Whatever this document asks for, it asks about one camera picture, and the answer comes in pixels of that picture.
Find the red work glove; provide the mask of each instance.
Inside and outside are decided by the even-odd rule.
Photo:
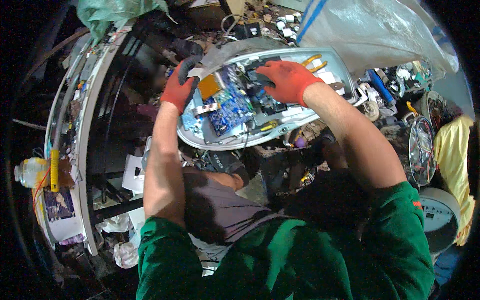
[[[200,81],[200,78],[196,76],[187,80],[188,72],[201,60],[201,55],[195,55],[183,60],[177,66],[167,81],[167,86],[165,86],[160,102],[173,103],[179,110],[179,114],[183,113],[185,107],[193,98],[195,88]]]
[[[276,101],[298,103],[304,107],[308,106],[303,102],[303,91],[315,82],[324,82],[301,64],[291,61],[267,61],[265,67],[257,69],[257,73],[275,83],[275,87],[266,86],[265,91]]]

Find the blue circuit board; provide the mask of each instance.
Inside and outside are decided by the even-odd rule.
[[[250,100],[240,93],[235,73],[231,67],[224,67],[220,74],[227,88],[204,102],[205,104],[215,102],[220,104],[220,110],[208,113],[217,136],[221,136],[253,118]]]

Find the yellow screwdriver handle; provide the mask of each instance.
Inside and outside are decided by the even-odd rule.
[[[52,150],[50,152],[50,188],[52,192],[60,192],[59,188],[59,158],[60,151]]]

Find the person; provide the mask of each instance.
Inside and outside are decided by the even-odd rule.
[[[181,85],[175,71],[161,97],[146,168],[137,298],[428,298],[434,275],[419,194],[389,142],[300,64],[269,61],[257,72],[275,84],[265,87],[274,99],[319,115],[345,154],[349,175],[336,173],[330,188],[306,187],[297,202],[317,208],[288,214],[234,193],[248,181],[241,164],[222,163],[230,168],[225,173],[183,170],[177,118],[195,79]],[[326,172],[311,186],[328,181],[329,173],[335,174]],[[308,215],[335,209],[342,197],[353,206],[368,202],[370,218],[361,239],[352,227],[324,230]],[[323,205],[325,199],[333,201]],[[193,243],[221,260],[213,275],[202,277]]]

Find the pliers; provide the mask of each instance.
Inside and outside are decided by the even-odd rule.
[[[301,65],[306,68],[312,61],[317,60],[317,59],[320,59],[320,58],[322,58],[322,55],[321,55],[321,54],[314,55],[314,56],[310,57],[309,59],[307,59],[306,61],[304,61],[303,63],[301,63]],[[328,64],[328,62],[325,61],[325,62],[323,62],[323,64],[321,64],[320,66],[315,67],[315,68],[313,68],[313,69],[309,69],[309,71],[312,72],[312,73],[315,73],[315,72],[317,72],[318,70],[323,69],[327,64]]]

